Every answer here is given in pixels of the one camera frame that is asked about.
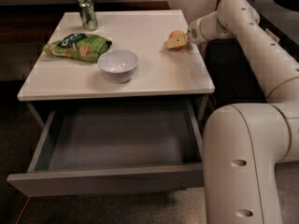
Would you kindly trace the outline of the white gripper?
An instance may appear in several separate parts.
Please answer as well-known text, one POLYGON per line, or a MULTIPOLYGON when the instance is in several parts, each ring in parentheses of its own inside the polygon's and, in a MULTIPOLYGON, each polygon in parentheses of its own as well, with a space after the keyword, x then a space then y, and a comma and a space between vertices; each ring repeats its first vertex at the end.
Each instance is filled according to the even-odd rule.
POLYGON ((189 24, 187 29, 187 36, 185 34, 171 35, 165 42, 165 49, 180 49, 187 45, 189 41, 195 45, 200 45, 206 42, 206 39, 201 31, 201 20, 198 19, 189 24))

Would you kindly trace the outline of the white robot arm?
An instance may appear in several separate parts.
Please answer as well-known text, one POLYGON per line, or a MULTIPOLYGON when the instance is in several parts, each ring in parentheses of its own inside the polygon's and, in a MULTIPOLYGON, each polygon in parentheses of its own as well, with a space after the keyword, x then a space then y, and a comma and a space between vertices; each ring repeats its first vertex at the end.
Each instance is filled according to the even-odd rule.
POLYGON ((275 166, 299 160, 299 63, 260 25, 247 0, 221 0, 216 11, 172 33, 166 49, 235 37, 266 98, 214 111, 203 135, 207 224, 283 224, 275 166))

